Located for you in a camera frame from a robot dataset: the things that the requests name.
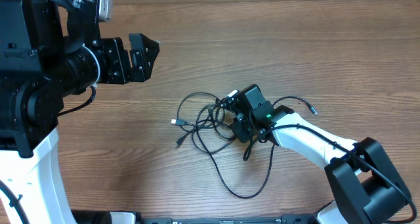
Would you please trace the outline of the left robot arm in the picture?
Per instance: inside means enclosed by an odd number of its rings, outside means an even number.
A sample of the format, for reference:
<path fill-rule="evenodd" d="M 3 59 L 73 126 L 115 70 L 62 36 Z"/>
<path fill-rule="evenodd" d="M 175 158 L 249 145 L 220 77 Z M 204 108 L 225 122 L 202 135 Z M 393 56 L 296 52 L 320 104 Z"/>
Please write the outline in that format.
<path fill-rule="evenodd" d="M 73 210 L 58 162 L 64 98 L 143 82 L 159 43 L 103 38 L 112 0 L 1 0 L 1 201 L 11 223 L 141 223 L 130 211 Z"/>

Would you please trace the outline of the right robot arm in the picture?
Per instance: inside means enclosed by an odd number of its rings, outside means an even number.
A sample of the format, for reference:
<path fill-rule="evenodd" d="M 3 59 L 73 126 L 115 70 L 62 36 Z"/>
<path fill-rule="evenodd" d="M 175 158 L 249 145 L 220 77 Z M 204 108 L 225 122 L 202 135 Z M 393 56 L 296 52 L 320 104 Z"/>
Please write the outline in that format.
<path fill-rule="evenodd" d="M 333 201 L 320 208 L 313 223 L 392 223 L 392 216 L 409 206 L 414 221 L 417 210 L 411 193 L 381 143 L 331 134 L 304 120 L 293 109 L 266 100 L 253 84 L 221 100 L 234 114 L 235 136 L 249 143 L 250 157 L 259 141 L 292 150 L 325 171 Z"/>

